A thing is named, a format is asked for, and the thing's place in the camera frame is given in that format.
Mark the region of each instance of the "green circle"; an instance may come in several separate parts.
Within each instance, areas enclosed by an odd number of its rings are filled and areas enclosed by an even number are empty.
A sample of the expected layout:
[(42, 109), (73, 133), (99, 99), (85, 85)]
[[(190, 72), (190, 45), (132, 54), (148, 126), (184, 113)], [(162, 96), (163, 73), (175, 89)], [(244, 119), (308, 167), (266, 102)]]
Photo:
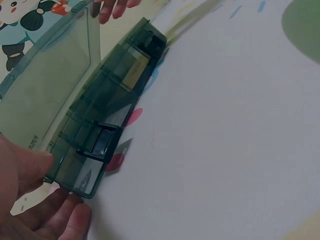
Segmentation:
[(293, 0), (282, 15), (282, 28), (299, 51), (320, 63), (320, 0)]

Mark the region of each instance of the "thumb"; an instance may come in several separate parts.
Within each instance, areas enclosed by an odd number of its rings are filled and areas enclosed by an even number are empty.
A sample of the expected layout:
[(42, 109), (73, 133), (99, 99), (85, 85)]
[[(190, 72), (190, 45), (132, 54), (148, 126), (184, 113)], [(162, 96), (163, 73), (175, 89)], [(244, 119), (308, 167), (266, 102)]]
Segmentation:
[(53, 164), (53, 156), (49, 152), (32, 151), (6, 141), (15, 155), (19, 181), (38, 180), (49, 171)]

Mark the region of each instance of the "cartoon print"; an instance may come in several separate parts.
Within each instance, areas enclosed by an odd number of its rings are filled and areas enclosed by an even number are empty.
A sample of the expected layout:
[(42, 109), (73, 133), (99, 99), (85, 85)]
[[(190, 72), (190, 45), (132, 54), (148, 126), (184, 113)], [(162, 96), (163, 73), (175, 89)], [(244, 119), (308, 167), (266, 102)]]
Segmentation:
[(25, 42), (35, 43), (80, 0), (0, 0), (0, 45), (11, 71), (24, 56)]

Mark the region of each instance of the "translucent green plastic case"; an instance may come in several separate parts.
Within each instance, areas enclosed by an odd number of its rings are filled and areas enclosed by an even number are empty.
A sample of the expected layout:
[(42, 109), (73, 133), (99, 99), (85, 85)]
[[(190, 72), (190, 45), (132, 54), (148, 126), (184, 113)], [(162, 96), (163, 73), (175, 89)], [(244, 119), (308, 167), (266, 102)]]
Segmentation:
[(100, 61), (90, 1), (62, 17), (0, 84), (0, 131), (52, 153), (45, 181), (92, 198), (126, 123), (166, 48), (143, 18)]

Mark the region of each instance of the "red spot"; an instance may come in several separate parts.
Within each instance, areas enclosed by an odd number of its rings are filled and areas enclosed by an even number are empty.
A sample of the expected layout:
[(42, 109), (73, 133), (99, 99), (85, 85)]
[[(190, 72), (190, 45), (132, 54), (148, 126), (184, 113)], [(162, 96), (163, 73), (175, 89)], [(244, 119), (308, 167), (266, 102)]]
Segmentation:
[(53, 7), (51, 8), (51, 12), (64, 16), (68, 14), (68, 11), (66, 11), (66, 6), (68, 6), (67, 0), (60, 0), (55, 5), (53, 5)]
[(111, 158), (111, 161), (106, 166), (105, 171), (113, 172), (117, 170), (118, 168), (120, 168), (124, 160), (125, 160), (125, 155), (123, 153), (117, 153), (113, 155), (113, 157)]
[(126, 123), (126, 126), (129, 126), (129, 125), (133, 124), (135, 121), (137, 121), (138, 118), (141, 116), (142, 112), (143, 112), (143, 109), (142, 109), (142, 108), (137, 108), (137, 109), (135, 109), (135, 110), (132, 112), (132, 114), (131, 114), (128, 122)]

